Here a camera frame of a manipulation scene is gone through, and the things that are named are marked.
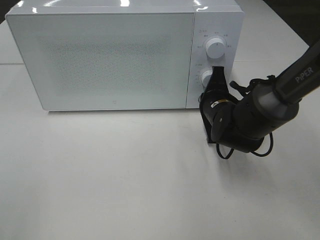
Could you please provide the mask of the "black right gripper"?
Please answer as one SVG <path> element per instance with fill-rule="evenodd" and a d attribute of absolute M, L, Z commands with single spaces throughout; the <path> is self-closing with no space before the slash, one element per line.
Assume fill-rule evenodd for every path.
<path fill-rule="evenodd" d="M 212 75 L 204 92 L 200 96 L 199 102 L 199 110 L 208 144 L 215 144 L 212 140 L 211 132 L 213 121 L 218 111 L 226 103 L 236 104 L 237 102 L 238 99 L 229 93 L 224 67 L 213 66 Z"/>

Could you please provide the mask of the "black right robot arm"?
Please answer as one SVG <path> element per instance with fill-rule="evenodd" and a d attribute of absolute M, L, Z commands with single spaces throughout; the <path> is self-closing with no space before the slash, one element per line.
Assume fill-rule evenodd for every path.
<path fill-rule="evenodd" d="M 319 42 L 280 75 L 254 78 L 247 87 L 227 83 L 224 67 L 212 67 L 199 102 L 207 143 L 225 160 L 235 150 L 266 157 L 274 147 L 273 131 L 294 119 L 299 102 L 319 86 Z"/>

